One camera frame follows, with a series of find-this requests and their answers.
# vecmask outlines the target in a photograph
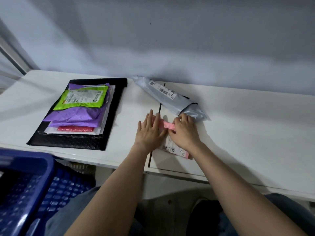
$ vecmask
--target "floor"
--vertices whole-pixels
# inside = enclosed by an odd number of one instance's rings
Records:
[[[101,186],[113,169],[96,167],[96,185]],[[142,202],[138,208],[149,236],[186,234],[189,214],[199,198],[216,199],[210,185],[173,178],[144,175]],[[308,201],[295,200],[309,210]]]

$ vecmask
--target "gray mailer bag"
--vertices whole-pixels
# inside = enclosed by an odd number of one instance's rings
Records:
[[[195,122],[208,119],[208,116],[199,108],[198,104],[193,103],[179,93],[176,93],[146,77],[132,76],[132,79],[144,91],[177,116],[181,113],[186,113],[187,115],[194,117]]]

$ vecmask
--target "white label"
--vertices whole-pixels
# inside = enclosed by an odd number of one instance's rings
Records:
[[[169,97],[170,99],[174,99],[177,96],[177,93],[173,90],[168,89],[167,87],[164,87],[163,85],[160,85],[158,83],[156,83],[155,81],[151,80],[149,82],[149,84],[157,89],[158,91],[160,91],[162,94],[164,94],[165,96]]]
[[[69,90],[63,103],[97,103],[102,93],[102,90]]]
[[[189,153],[185,151],[183,148],[177,146],[171,139],[169,135],[165,138],[162,145],[159,147],[161,150],[167,151],[169,153],[184,157],[188,159]]]

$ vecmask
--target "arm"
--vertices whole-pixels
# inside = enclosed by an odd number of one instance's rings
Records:
[[[282,211],[216,157],[203,144],[191,116],[175,118],[171,139],[187,150],[213,187],[230,222],[240,235],[306,235]]]
[[[167,132],[158,134],[153,111],[139,121],[136,140],[128,156],[105,181],[65,236],[127,235],[141,197],[142,175],[147,155],[156,149]]]

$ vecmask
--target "green mailer bag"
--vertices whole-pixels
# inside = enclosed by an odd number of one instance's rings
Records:
[[[71,107],[100,108],[103,105],[108,86],[85,87],[76,90],[65,90],[53,110]]]

